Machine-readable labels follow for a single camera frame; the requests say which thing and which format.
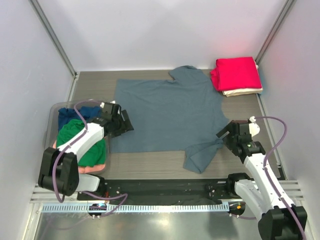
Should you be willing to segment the grey blue t shirt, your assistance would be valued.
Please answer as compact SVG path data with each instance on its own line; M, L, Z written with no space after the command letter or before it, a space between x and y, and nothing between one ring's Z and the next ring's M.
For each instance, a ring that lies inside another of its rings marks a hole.
M201 174L223 145L217 133L228 123L222 96L202 70L190 65L170 79L119 79L115 101L133 130L115 137L112 153L184 151L186 170Z

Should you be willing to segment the clear plastic storage bin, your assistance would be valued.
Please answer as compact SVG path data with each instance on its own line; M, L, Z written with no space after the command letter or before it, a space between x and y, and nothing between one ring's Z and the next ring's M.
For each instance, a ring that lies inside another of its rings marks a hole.
M53 147L56 148L56 141L57 141L57 136L58 136L58 110L60 108L69 108L69 109L74 109L74 107L80 109L81 107L100 107L100 104L94 101L89 101L89 102L79 102L79 101L67 101L67 102L60 102L55 105L53 105L50 109L49 113L49 120L48 120L48 125L47 125L47 133L46 133L46 139L45 139L45 148L48 147ZM108 153L108 157L106 160L106 167L98 172L91 172L90 174L101 174L107 170L107 167L110 164L110 158L111 158L111 153L110 153L110 137L105 137L104 138L106 141L106 149Z

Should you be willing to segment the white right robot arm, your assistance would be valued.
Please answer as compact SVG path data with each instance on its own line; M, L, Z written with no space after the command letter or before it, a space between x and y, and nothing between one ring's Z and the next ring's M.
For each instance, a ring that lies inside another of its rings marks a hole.
M231 198L241 197L258 221L263 240L305 240L308 214L285 192L269 164L269 154L262 144L253 141L260 127L252 116L232 120L217 137L249 170L229 174L225 192Z

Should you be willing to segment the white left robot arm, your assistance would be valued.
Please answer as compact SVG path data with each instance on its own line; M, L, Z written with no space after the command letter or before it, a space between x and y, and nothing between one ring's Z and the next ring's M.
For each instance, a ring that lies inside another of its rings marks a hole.
M57 148L48 147L42 155L38 185L57 195L71 196L87 191L95 200L106 194L102 179L93 174L79 173L78 162L104 137L117 137L134 128L126 110L101 114L84 125L70 141Z

